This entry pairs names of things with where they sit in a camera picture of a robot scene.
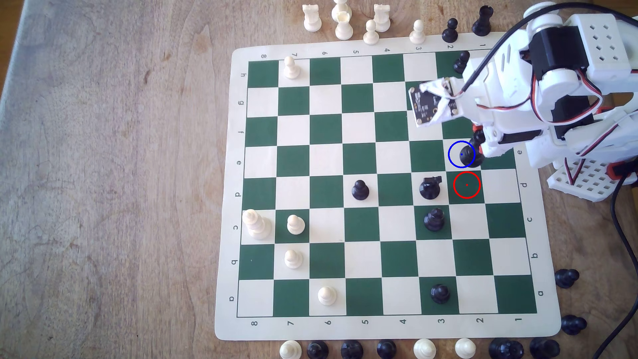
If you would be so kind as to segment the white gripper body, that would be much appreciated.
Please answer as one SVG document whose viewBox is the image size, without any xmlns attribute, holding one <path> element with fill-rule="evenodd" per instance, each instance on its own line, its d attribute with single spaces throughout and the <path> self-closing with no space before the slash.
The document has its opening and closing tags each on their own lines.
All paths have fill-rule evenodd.
<svg viewBox="0 0 638 359">
<path fill-rule="evenodd" d="M 523 60 L 529 37 L 518 29 L 488 54 L 469 58 L 462 78 L 451 78 L 458 115 L 483 126 L 485 141 L 525 143 L 545 130 L 531 109 L 532 66 Z"/>
</svg>

